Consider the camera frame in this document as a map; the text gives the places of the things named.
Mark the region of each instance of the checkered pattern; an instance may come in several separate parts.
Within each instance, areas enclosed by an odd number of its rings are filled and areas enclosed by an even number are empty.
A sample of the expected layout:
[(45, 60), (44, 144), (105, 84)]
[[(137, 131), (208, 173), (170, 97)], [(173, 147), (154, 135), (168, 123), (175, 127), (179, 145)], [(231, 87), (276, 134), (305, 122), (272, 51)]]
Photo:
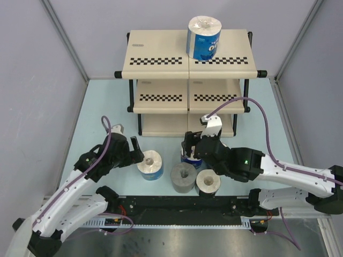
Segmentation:
[(195, 61), (195, 64), (249, 64), (247, 57), (214, 57), (207, 61)]
[(226, 102), (228, 100), (232, 100), (237, 95), (194, 95), (194, 101), (201, 101), (201, 102)]
[(162, 102), (182, 102), (182, 95), (149, 95), (141, 94), (140, 101), (162, 101)]
[(182, 57), (131, 58), (130, 65), (182, 64)]

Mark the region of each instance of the beige shelf panel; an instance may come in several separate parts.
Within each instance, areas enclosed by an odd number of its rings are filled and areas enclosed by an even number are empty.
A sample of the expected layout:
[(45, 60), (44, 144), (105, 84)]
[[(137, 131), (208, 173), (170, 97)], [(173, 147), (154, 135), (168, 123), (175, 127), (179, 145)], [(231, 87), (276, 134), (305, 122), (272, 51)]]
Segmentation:
[(144, 114), (144, 137), (184, 137), (187, 132), (187, 114)]
[(215, 56), (205, 62), (189, 59), (190, 79), (253, 79), (257, 70), (245, 29), (223, 29)]
[[(209, 114), (226, 101), (241, 96), (238, 79), (189, 80), (189, 112), (191, 114)], [(218, 113), (242, 114), (244, 113), (243, 101), (233, 102)]]
[(138, 80), (136, 114), (187, 114), (187, 80)]
[[(204, 114), (188, 114), (188, 131), (202, 131), (204, 126), (200, 124), (200, 118)], [(231, 115), (230, 114), (220, 114), (218, 115), (221, 118), (223, 124), (221, 136), (224, 138), (231, 138), (234, 136), (234, 131), (232, 128)]]
[(131, 31), (123, 79), (188, 79), (187, 30)]

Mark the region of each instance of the metallic floor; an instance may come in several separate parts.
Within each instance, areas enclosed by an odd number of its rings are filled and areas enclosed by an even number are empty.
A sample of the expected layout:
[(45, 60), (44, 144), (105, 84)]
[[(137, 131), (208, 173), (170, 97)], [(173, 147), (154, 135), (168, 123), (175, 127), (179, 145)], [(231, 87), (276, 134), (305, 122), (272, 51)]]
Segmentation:
[[(254, 236), (248, 230), (135, 229), (121, 236), (93, 232), (66, 241), (57, 257), (226, 257), (328, 256), (316, 219), (290, 219), (288, 224), (302, 251), (274, 235)], [(77, 230), (84, 233), (86, 229)], [(289, 236), (282, 220), (271, 220), (269, 231)]]

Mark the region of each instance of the gray wall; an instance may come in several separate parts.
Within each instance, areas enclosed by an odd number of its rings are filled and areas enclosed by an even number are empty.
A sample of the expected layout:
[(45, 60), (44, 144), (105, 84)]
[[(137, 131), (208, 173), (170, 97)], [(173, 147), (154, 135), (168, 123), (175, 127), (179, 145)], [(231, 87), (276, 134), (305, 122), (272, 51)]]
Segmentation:
[(86, 84), (40, 1), (0, 2), (0, 256), (57, 185)]
[(315, 0), (50, 0), (90, 78), (121, 70), (132, 29), (186, 29), (191, 18), (253, 32), (256, 66), (276, 75)]
[[(290, 65), (281, 92), (306, 165), (343, 166), (343, 1), (325, 1)], [(343, 216), (334, 216), (343, 239)]]

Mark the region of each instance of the light blue tabletop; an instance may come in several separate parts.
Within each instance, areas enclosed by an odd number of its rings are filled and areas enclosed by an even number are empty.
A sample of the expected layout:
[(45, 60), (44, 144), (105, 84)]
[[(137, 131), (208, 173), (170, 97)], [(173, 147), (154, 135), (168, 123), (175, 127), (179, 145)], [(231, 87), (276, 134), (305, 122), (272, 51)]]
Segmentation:
[[(274, 155), (285, 162), (293, 162), (269, 80), (250, 80), (249, 96), (258, 101), (265, 109), (270, 124), (271, 147)], [(85, 191), (84, 195), (93, 194), (98, 187), (103, 185), (111, 187), (119, 195), (197, 195), (194, 188), (188, 194), (175, 192), (170, 181), (171, 169), (180, 162), (183, 138), (139, 136), (137, 115), (126, 111), (128, 105), (129, 83), (127, 80), (91, 80), (89, 82), (61, 183), (67, 179), (81, 154), (89, 151), (95, 145), (103, 143), (106, 133), (100, 118), (102, 115), (106, 115), (112, 125), (121, 123), (124, 126), (124, 135), (128, 140), (132, 136), (137, 136), (142, 151), (155, 150), (162, 156), (164, 174), (158, 180), (146, 181), (136, 165), (114, 169), (107, 176), (102, 177), (96, 186)], [(250, 147), (267, 153), (262, 114), (253, 103), (249, 103), (249, 106), (250, 113), (238, 115), (237, 136), (222, 138), (221, 141), (229, 147)], [(267, 181), (240, 183), (221, 176), (221, 186), (217, 195), (248, 195), (253, 188), (276, 189), (282, 187), (287, 186)]]

